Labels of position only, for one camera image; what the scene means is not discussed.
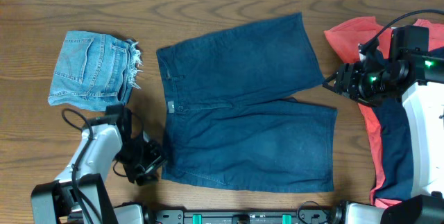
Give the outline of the dark navy blue shorts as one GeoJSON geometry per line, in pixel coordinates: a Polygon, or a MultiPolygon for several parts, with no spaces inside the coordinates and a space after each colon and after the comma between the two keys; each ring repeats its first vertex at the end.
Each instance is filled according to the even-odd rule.
{"type": "Polygon", "coordinates": [[[330,192],[337,111],[293,95],[324,78],[299,13],[157,50],[162,178],[274,193],[330,192]]]}

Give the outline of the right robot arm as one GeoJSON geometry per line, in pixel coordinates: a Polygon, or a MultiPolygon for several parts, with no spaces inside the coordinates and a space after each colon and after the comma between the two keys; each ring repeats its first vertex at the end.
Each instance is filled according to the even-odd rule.
{"type": "Polygon", "coordinates": [[[400,118],[409,127],[392,140],[410,148],[413,169],[409,199],[386,209],[343,201],[328,223],[443,222],[443,58],[428,48],[427,28],[395,28],[387,60],[372,39],[360,47],[362,60],[341,65],[323,82],[324,88],[373,109],[388,100],[401,106],[400,118]]]}

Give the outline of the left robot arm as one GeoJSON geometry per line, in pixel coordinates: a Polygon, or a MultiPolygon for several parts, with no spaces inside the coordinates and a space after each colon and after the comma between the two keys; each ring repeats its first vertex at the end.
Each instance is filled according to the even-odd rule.
{"type": "Polygon", "coordinates": [[[122,177],[138,186],[156,182],[166,162],[161,145],[144,131],[132,136],[132,112],[111,105],[102,117],[84,119],[81,142],[54,181],[37,185],[31,193],[35,223],[156,223],[155,214],[141,203],[113,206],[105,180],[115,164],[122,177]]]}

